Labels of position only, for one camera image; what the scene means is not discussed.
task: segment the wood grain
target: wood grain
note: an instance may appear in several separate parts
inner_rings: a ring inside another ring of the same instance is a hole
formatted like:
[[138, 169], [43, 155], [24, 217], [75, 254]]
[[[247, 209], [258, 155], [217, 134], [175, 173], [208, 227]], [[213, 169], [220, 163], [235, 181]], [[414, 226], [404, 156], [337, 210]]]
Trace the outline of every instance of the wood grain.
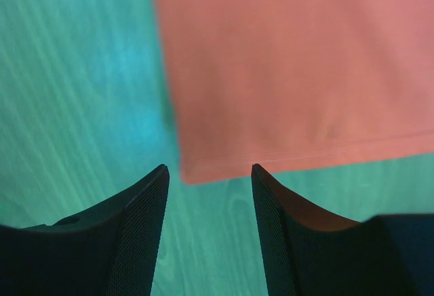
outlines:
[[[171, 172], [152, 295], [266, 295], [249, 178], [179, 180], [152, 0], [0, 0], [0, 222], [53, 224]], [[341, 215], [434, 211], [433, 155], [281, 173]]]

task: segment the orange fabric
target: orange fabric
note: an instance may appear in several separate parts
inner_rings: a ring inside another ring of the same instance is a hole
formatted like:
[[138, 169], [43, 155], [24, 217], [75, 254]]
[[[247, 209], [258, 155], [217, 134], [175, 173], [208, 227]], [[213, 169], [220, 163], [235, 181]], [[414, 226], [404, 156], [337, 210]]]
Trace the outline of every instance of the orange fabric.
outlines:
[[182, 178], [434, 151], [434, 0], [155, 0]]

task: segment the red cloth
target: red cloth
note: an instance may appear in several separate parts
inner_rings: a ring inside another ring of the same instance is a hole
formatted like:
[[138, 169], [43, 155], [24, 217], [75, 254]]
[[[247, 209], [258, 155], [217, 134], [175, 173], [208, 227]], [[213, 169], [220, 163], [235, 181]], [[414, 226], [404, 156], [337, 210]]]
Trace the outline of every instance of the red cloth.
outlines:
[[434, 0], [155, 0], [182, 178], [434, 151]]

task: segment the teal wooden surface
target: teal wooden surface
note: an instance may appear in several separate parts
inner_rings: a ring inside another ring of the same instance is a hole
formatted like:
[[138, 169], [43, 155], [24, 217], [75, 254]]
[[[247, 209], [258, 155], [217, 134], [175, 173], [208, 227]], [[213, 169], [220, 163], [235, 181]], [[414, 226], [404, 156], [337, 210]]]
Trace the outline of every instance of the teal wooden surface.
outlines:
[[[267, 295], [248, 178], [185, 186], [152, 0], [0, 0], [0, 222], [52, 224], [165, 163], [152, 295]], [[341, 215], [434, 211], [434, 156], [277, 174]]]

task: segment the black plastic part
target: black plastic part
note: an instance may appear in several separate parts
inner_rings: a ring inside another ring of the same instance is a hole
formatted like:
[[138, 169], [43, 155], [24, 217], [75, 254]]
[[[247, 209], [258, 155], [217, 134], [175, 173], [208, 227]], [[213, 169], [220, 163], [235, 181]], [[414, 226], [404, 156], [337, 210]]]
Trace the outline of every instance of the black plastic part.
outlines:
[[0, 226], [0, 295], [150, 295], [168, 188], [160, 165], [52, 226]]
[[260, 165], [253, 166], [252, 186], [270, 296], [434, 295], [434, 214], [378, 215], [321, 231], [291, 216], [283, 206], [286, 191], [276, 188], [290, 190]]

